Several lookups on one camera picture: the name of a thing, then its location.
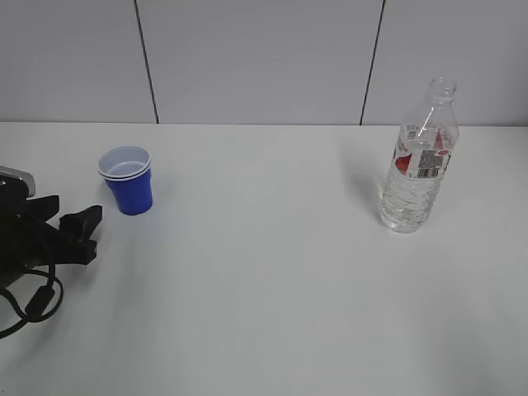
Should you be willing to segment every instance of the plastic cup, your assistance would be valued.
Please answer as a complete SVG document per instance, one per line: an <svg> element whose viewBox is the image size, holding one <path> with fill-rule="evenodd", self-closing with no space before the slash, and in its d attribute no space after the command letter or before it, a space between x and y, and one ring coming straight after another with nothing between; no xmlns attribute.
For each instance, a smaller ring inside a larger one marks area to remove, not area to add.
<svg viewBox="0 0 528 396"><path fill-rule="evenodd" d="M105 153L97 170L125 215L139 215L152 207L150 154L137 146L121 146Z"/></svg>

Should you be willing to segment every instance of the white table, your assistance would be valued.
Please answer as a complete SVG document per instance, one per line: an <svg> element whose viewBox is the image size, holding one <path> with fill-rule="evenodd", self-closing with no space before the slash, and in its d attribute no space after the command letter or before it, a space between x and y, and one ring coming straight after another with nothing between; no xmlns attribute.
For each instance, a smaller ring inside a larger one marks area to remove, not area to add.
<svg viewBox="0 0 528 396"><path fill-rule="evenodd" d="M411 235L377 216L396 137L0 124L0 164L32 172L38 196L60 194L60 214L104 206L97 260L59 269L59 313L0 342L0 390L526 396L528 129L462 128ZM136 217L96 173L120 144L153 157L154 207ZM23 300L40 283L13 290ZM14 319L0 302L0 328Z"/></svg>

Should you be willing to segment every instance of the plastic water bottle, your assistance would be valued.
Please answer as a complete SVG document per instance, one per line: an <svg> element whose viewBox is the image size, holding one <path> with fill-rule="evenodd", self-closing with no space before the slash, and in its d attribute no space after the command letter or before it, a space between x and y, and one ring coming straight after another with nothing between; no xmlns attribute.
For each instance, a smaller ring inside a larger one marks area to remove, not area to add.
<svg viewBox="0 0 528 396"><path fill-rule="evenodd" d="M393 231L412 233L431 213L459 138L455 90L455 82L433 78L425 99L403 119L380 207Z"/></svg>

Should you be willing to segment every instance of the white cup rim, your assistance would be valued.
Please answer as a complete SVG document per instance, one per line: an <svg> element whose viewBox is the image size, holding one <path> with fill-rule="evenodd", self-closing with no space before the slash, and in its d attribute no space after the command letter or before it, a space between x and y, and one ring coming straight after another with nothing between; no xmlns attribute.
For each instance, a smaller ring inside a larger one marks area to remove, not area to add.
<svg viewBox="0 0 528 396"><path fill-rule="evenodd" d="M127 182L129 180L134 180L134 179L137 179L140 176L143 176L149 170L150 170L150 164L147 167L145 167L144 169L141 169L141 171L139 171L139 173L135 173L132 176L128 176L128 177L107 177L105 175L102 175L102 177L103 177L103 179L105 179L105 180L107 180L109 182Z"/></svg>
<svg viewBox="0 0 528 396"><path fill-rule="evenodd" d="M143 163L143 166L140 169L138 169L138 170L136 170L134 172L126 173L124 175L119 175L119 176L112 175L111 173L103 171L103 169L101 168L101 164L102 164L102 162L105 159L108 159L114 153L117 153L119 151L123 151L123 150L126 150L126 149L132 149L132 150L140 151L144 156L146 156L146 163L144 161L141 161L140 163ZM149 169L150 169L150 153L149 153L149 151L147 149L143 148L143 147L133 146L133 145L114 147L113 149L108 150L106 153L101 155L101 157L99 158L99 161L97 162L97 171L99 172L99 174L101 176L103 176L105 179L113 180L113 181L117 181L117 180L124 181L124 180L129 180L130 178L135 178L137 176L141 176L142 174L147 172Z"/></svg>

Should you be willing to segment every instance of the panel seam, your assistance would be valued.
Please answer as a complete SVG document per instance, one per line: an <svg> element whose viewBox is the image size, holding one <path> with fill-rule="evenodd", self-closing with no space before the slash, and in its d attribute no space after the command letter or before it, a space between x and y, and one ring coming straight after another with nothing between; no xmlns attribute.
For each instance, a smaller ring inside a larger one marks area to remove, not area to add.
<svg viewBox="0 0 528 396"><path fill-rule="evenodd" d="M363 107L361 108L360 125L363 125L363 116L365 115L366 101L369 97L370 80L372 79L372 69L374 68L374 61L376 59L376 52L378 50L378 41L380 40L381 23L385 12L385 3L387 0L381 2L381 12L379 13L378 30L376 31L376 39L374 41L374 48L372 49L372 59L370 60L369 77L366 80L365 96L363 97Z"/></svg>
<svg viewBox="0 0 528 396"><path fill-rule="evenodd" d="M148 88L150 90L150 98L152 100L154 118L156 120L156 124L159 124L158 107L156 106L156 96L154 95L154 86L152 84L152 76L150 74L149 57L147 56L147 49L145 47L143 27L141 26L141 18L139 17L138 0L134 0L134 10L135 10L135 18L136 18L136 21L138 22L138 33L139 33L139 39L141 40L141 49L143 50L143 60L145 63L145 69L147 70Z"/></svg>

